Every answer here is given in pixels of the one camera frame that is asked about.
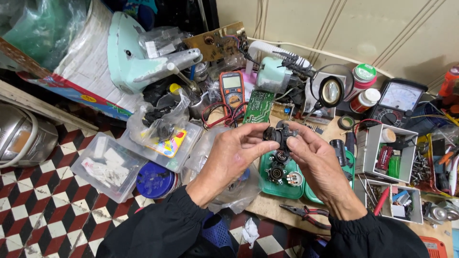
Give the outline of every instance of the yellow cap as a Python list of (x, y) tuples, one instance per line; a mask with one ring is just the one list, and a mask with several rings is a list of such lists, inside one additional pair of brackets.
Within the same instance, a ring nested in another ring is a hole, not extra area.
[(176, 91), (176, 90), (179, 90), (181, 89), (182, 87), (180, 87), (180, 85), (176, 84), (176, 83), (173, 83), (169, 86), (169, 90), (170, 92), (172, 92), (172, 94), (175, 94), (175, 95), (178, 95), (179, 92)]

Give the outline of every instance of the hand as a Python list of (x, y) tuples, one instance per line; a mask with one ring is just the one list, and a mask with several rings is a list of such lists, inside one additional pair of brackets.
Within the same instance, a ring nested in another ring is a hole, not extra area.
[(287, 122), (296, 137), (287, 139), (292, 159), (300, 167), (309, 187), (338, 219), (353, 220), (367, 211), (352, 191), (336, 157), (335, 149), (307, 126)]
[(250, 164), (263, 154), (277, 150), (275, 141), (263, 141), (269, 123), (247, 123), (215, 137), (209, 158), (186, 190), (202, 208), (236, 181)]

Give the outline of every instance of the black jacket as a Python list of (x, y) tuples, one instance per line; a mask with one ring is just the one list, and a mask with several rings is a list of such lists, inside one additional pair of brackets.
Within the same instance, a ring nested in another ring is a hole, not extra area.
[[(216, 248), (199, 235), (209, 211), (199, 208), (185, 186), (151, 204), (113, 229), (102, 241), (96, 258), (223, 258), (234, 255)], [(357, 220), (329, 217), (331, 240), (321, 257), (429, 258), (421, 239), (405, 224), (375, 217)]]

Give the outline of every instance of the white wall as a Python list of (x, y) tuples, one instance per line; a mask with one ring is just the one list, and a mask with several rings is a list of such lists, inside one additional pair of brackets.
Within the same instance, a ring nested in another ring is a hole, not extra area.
[[(432, 92), (459, 63), (459, 0), (217, 0), (217, 8), (220, 26), (242, 21), (252, 37), (261, 16), (255, 38), (366, 62)], [(281, 47), (308, 58), (315, 68), (347, 63)]]

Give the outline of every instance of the magnifying glass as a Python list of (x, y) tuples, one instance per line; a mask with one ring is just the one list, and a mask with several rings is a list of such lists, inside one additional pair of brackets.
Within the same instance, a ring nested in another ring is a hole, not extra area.
[[(318, 83), (316, 80), (319, 73), (328, 75), (319, 85), (319, 98), (314, 95), (313, 83)], [(311, 94), (317, 102), (312, 110), (303, 119), (303, 124), (317, 110), (326, 107), (332, 108), (338, 106), (354, 88), (354, 76), (351, 70), (344, 65), (330, 64), (317, 70), (312, 77), (309, 78)]]

